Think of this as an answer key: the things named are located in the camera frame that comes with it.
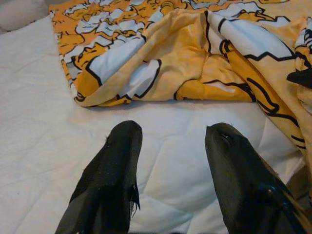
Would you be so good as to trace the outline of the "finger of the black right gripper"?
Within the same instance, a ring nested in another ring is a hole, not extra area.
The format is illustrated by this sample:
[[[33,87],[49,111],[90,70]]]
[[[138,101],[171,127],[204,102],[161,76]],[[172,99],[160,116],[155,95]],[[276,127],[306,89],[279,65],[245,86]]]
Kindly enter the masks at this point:
[[[287,80],[311,89],[312,88],[312,71],[303,70],[303,71],[292,72],[288,74]]]

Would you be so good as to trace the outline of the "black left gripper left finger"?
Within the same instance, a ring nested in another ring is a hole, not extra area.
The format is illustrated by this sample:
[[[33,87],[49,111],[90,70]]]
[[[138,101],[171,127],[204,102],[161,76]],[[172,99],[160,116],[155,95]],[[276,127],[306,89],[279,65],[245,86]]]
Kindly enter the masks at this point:
[[[84,169],[56,233],[126,234],[140,207],[137,163],[142,128],[133,120],[116,125]]]

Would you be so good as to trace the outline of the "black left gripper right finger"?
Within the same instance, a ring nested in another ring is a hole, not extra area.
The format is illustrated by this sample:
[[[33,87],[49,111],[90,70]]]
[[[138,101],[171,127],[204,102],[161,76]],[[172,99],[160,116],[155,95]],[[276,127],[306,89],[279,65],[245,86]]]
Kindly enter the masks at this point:
[[[206,128],[205,149],[231,234],[310,234],[312,224],[273,168],[235,127]]]

